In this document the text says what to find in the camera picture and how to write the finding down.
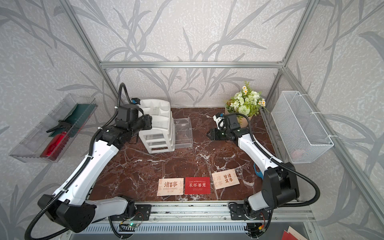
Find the beige card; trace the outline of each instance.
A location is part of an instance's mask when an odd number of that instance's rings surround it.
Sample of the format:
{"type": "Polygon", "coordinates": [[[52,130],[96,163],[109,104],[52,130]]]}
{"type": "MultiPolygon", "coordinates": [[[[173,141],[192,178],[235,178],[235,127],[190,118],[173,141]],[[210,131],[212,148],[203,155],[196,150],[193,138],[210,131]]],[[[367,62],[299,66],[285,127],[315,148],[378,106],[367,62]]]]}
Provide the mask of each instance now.
{"type": "Polygon", "coordinates": [[[160,178],[158,196],[183,195],[184,178],[160,178]]]}
{"type": "Polygon", "coordinates": [[[292,234],[295,238],[297,238],[297,240],[308,240],[308,239],[306,239],[303,235],[301,235],[300,233],[298,233],[295,229],[293,229],[291,226],[289,226],[287,232],[290,233],[290,234],[292,234]]]}
{"type": "Polygon", "coordinates": [[[240,184],[234,169],[214,172],[212,173],[212,178],[216,189],[240,184]]]}

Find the red envelope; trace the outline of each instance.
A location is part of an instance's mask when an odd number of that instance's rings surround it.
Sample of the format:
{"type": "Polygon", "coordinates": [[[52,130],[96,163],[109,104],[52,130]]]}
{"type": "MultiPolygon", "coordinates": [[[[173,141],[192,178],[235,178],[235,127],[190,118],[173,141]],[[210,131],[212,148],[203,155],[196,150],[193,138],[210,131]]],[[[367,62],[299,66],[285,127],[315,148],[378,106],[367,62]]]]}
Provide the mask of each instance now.
{"type": "Polygon", "coordinates": [[[281,240],[297,240],[292,234],[284,230],[283,238],[281,240]]]}
{"type": "Polygon", "coordinates": [[[184,194],[210,194],[211,183],[209,177],[186,177],[184,194]]]}

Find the wallpaper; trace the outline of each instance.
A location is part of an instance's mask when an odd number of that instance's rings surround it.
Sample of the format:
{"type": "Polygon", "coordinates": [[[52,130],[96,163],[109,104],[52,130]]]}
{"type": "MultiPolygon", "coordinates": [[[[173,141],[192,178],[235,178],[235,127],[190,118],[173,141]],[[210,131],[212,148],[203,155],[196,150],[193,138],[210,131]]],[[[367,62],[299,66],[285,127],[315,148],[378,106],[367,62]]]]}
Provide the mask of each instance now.
{"type": "MultiPolygon", "coordinates": [[[[88,151],[90,135],[115,99],[57,1],[0,1],[0,239],[24,239],[40,208],[88,151]],[[68,93],[93,96],[98,108],[56,164],[22,163],[8,154],[68,93]]],[[[32,236],[62,229],[43,216],[32,236]]]]}
{"type": "Polygon", "coordinates": [[[115,86],[124,82],[129,85],[130,94],[141,99],[162,99],[175,107],[224,107],[226,101],[240,91],[244,81],[249,81],[253,90],[266,96],[277,69],[115,68],[108,72],[115,86]]]}
{"type": "MultiPolygon", "coordinates": [[[[382,196],[383,7],[382,0],[319,4],[288,63],[382,196]]],[[[295,166],[321,188],[311,209],[325,239],[384,239],[383,228],[332,150],[295,166]]],[[[307,184],[301,182],[302,188],[301,197],[313,196],[307,184]]]]}
{"type": "Polygon", "coordinates": [[[281,61],[307,0],[70,0],[101,61],[281,61]]]}
{"type": "MultiPolygon", "coordinates": [[[[307,0],[71,0],[101,61],[281,61],[307,0]]],[[[140,98],[223,106],[244,81],[266,94],[274,69],[108,69],[140,98]]]]}

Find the marble tabletop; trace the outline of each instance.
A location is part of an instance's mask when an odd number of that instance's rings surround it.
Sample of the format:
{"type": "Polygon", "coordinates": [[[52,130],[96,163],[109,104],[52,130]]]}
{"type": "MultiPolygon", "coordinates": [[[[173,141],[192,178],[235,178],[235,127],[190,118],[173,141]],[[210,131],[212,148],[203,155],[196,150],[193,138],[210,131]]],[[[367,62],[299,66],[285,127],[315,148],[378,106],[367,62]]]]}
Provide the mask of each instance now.
{"type": "MultiPolygon", "coordinates": [[[[126,143],[98,177],[89,199],[126,195],[135,201],[242,200],[259,192],[262,179],[255,175],[250,157],[234,143],[206,137],[218,112],[224,108],[172,108],[174,119],[190,117],[193,147],[148,154],[140,139],[137,144],[126,143]],[[215,190],[211,173],[228,169],[235,169],[240,184],[215,190]],[[156,196],[160,178],[177,177],[210,177],[211,193],[156,196]]],[[[251,124],[256,139],[274,153],[261,115],[254,116],[251,124]]]]}

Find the red bottle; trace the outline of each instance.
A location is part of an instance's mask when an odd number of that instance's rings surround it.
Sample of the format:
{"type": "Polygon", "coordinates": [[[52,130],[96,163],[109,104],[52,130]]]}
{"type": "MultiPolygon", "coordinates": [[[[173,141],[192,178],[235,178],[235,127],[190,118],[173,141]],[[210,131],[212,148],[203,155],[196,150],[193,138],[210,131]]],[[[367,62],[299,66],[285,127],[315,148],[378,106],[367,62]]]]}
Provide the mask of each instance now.
{"type": "Polygon", "coordinates": [[[62,132],[53,137],[48,146],[44,149],[40,157],[48,157],[49,160],[55,161],[64,149],[69,140],[67,132],[62,132]]]}

